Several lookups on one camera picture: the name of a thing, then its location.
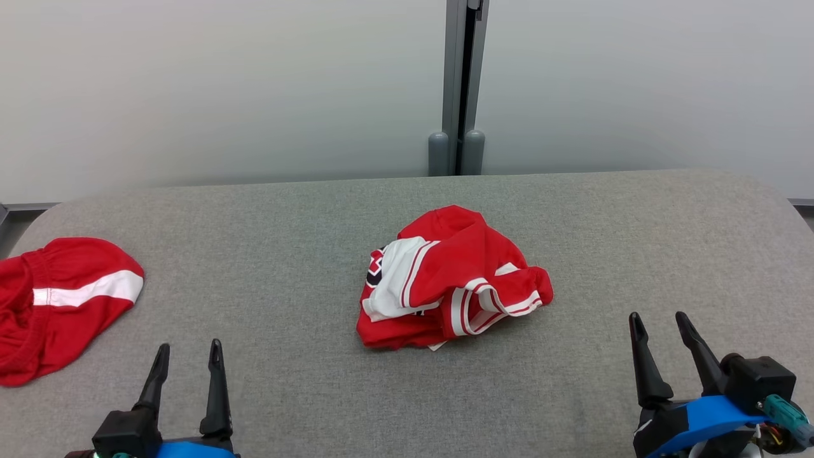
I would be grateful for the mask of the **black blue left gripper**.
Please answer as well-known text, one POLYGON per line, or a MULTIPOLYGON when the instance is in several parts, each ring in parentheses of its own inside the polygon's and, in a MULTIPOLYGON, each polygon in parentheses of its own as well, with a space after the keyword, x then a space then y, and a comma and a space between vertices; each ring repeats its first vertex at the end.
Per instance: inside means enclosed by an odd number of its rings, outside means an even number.
MULTIPOLYGON (((139 400, 132 408, 133 411, 147 409, 153 415, 159 415, 163 384, 169 373, 169 361, 170 345, 163 343, 155 354, 139 400)), ((213 339, 210 345, 207 369, 209 369, 209 388, 205 415, 200 421, 201 437, 164 441, 156 455, 157 458, 241 457, 233 449, 231 440, 233 424, 226 367, 222 344, 217 338, 213 339)))

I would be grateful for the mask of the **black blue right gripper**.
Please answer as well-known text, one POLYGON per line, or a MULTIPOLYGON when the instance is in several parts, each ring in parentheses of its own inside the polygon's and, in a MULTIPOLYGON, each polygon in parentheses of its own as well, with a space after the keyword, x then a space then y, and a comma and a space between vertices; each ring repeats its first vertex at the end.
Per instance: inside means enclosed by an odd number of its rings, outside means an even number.
MULTIPOLYGON (((681 341, 692 354, 701 397, 654 410, 633 434, 637 457, 767 457, 803 451, 803 410, 778 394, 724 396, 720 361, 689 316, 675 313, 681 341)), ((649 350, 642 317, 628 317, 638 405, 653 410, 672 402, 649 350)))

